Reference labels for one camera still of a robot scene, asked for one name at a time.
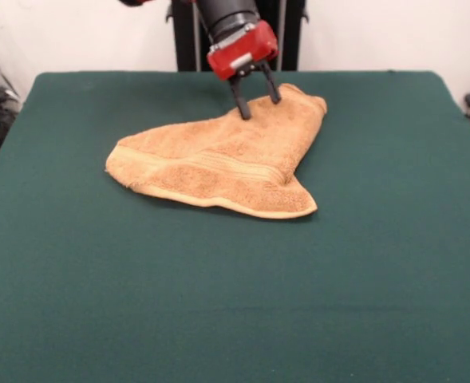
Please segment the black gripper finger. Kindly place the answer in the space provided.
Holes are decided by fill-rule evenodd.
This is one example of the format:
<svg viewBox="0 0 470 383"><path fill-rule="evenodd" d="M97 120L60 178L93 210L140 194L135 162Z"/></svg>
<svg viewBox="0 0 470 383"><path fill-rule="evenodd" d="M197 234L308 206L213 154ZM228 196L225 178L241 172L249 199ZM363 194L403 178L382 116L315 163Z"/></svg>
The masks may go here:
<svg viewBox="0 0 470 383"><path fill-rule="evenodd" d="M241 90L242 79L240 75L236 74L229 79L229 85L241 118L243 120L250 120L252 117L250 107Z"/></svg>
<svg viewBox="0 0 470 383"><path fill-rule="evenodd" d="M263 73L264 77L266 78L268 95L272 103L278 104L282 100L282 98L281 98L281 94L279 92L278 86L274 82L274 75L270 68L270 65L268 64L268 61L267 60L260 61L258 63L258 67L260 71Z"/></svg>

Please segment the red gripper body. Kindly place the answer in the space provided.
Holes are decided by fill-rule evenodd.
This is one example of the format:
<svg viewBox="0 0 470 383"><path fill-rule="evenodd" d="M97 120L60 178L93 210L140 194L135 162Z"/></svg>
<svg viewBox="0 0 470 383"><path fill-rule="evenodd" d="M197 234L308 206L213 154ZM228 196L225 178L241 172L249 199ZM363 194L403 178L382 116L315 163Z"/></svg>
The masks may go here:
<svg viewBox="0 0 470 383"><path fill-rule="evenodd" d="M252 66L270 60L278 52L278 40L271 26L264 20L247 23L214 43L207 54L207 62L221 80L245 75Z"/></svg>

